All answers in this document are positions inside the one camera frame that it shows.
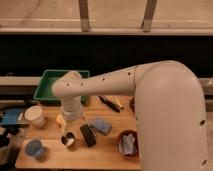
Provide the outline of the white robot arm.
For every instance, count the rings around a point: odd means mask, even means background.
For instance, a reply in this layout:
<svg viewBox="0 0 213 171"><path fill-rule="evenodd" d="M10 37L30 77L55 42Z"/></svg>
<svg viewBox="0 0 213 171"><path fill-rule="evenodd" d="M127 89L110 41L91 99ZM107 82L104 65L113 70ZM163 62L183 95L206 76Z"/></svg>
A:
<svg viewBox="0 0 213 171"><path fill-rule="evenodd" d="M202 86L177 61L128 67L86 79L64 76L52 86L64 115L84 95L132 95L142 171L206 171L207 118Z"/></svg>

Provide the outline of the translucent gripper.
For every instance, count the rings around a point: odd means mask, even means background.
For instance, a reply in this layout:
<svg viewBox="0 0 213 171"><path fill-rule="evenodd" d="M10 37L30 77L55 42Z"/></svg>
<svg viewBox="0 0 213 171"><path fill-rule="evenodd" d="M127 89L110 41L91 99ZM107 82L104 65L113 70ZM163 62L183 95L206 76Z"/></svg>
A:
<svg viewBox="0 0 213 171"><path fill-rule="evenodd" d="M61 128L61 137L65 135L67 132L72 132L73 134L78 133L80 130L81 119L77 119L74 121L66 121L66 126Z"/></svg>

